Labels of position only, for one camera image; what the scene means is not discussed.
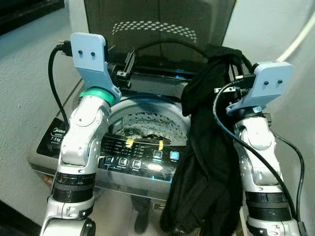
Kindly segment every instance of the black garment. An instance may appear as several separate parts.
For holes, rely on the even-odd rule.
[[[191,114],[189,140],[173,177],[160,226],[164,231],[186,234],[202,227],[202,236],[230,236],[237,226],[243,198],[239,159],[232,140],[217,125],[212,105],[214,88],[222,88],[229,81],[229,65],[235,64],[242,72],[242,52],[211,46],[206,53],[206,68],[182,95],[183,115]],[[223,97],[218,115],[231,129],[234,122],[226,115],[227,106],[228,100]]]

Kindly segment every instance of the washing machine lid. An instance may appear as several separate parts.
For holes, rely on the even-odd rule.
[[[158,39],[178,39],[200,48],[221,45],[235,0],[85,0],[89,31],[103,35],[121,54]],[[203,62],[182,45],[155,45],[142,54],[170,61]]]

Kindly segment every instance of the green ring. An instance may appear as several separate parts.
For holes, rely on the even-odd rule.
[[[109,93],[108,91],[103,90],[101,88],[90,88],[90,89],[80,93],[80,97],[83,97],[86,95],[92,95],[95,97],[99,97],[99,98],[105,100],[106,102],[108,102],[108,104],[110,106],[112,106],[114,104],[114,101],[115,101],[115,98],[111,93]]]

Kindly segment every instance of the white wall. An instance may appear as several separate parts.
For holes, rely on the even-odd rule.
[[[26,155],[39,129],[57,112],[48,58],[59,39],[72,33],[62,9],[0,36],[0,200],[40,223],[49,189]],[[57,55],[55,82],[63,101],[79,80],[71,58]]]
[[[252,63],[275,60],[298,35],[314,5],[312,0],[238,0],[223,44],[241,49]],[[287,61],[294,65],[294,75],[285,95],[267,110],[272,113],[272,129],[292,141],[304,155],[301,217],[309,235],[315,235],[315,29]],[[298,158],[281,142],[276,155],[295,201]]]

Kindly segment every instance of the yellow tag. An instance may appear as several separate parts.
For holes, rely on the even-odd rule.
[[[158,149],[161,151],[163,150],[163,140],[159,141]]]
[[[126,141],[126,147],[127,147],[127,148],[130,148],[130,147],[132,147],[132,144],[133,144],[133,139],[127,139],[127,141]]]

